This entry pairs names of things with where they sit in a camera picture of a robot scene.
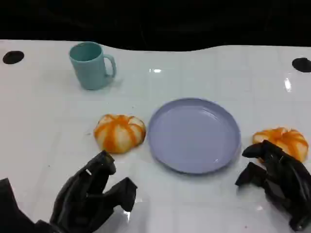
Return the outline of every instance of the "orange pumpkin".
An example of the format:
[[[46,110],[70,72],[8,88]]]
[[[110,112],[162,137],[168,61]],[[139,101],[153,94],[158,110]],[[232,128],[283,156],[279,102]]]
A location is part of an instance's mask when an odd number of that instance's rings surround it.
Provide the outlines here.
[[[288,130],[283,127],[264,130],[253,135],[253,143],[268,140],[295,159],[303,162],[307,158],[309,145],[304,136],[297,130]]]
[[[146,127],[134,117],[104,115],[94,129],[94,137],[101,150],[109,153],[125,153],[144,141]]]

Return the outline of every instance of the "black circle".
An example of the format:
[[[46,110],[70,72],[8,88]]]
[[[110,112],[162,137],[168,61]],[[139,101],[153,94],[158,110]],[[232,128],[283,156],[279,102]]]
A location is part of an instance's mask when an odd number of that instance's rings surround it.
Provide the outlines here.
[[[21,51],[9,51],[3,57],[3,62],[11,65],[20,62],[24,58],[24,53]]]
[[[292,62],[293,67],[296,70],[299,70],[304,73],[310,73],[311,72],[311,61],[309,61],[305,57],[296,58]]]

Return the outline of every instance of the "purple plate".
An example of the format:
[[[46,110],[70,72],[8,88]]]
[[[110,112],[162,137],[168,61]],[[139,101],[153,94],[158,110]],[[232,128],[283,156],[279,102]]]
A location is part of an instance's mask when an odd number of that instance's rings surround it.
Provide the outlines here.
[[[170,168],[193,174],[215,171],[241,148],[240,129],[221,106],[201,99],[163,105],[148,126],[152,155]]]

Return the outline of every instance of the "white table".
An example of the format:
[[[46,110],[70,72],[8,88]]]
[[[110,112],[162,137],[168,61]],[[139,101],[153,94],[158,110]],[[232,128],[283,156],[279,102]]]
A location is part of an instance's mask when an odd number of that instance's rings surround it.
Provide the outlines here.
[[[92,135],[106,113],[135,115],[148,125],[163,103],[199,97],[219,103],[236,119],[243,148],[259,130],[287,126],[311,139],[311,74],[291,65],[310,48],[224,46],[192,52],[126,51],[105,47],[116,59],[114,84],[85,91],[68,59],[77,42],[0,41],[0,57],[21,50],[15,65],[0,62],[0,178],[8,177],[20,208],[49,220],[67,178],[99,149]],[[129,176],[147,203],[143,233],[288,233],[288,218],[264,191],[234,185],[249,162],[223,172],[177,174],[155,162],[147,141],[115,156],[109,186]],[[308,160],[306,167],[311,170]]]

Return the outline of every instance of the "toy pumpkin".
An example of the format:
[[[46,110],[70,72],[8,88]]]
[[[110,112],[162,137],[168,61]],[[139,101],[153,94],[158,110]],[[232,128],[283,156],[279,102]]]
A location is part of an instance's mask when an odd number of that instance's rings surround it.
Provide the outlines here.
[[[101,150],[125,153],[141,144],[146,135],[144,123],[135,116],[104,115],[94,129]]]
[[[283,127],[264,130],[253,135],[253,143],[268,140],[295,159],[303,162],[307,158],[309,145],[304,136],[297,130],[288,130]]]

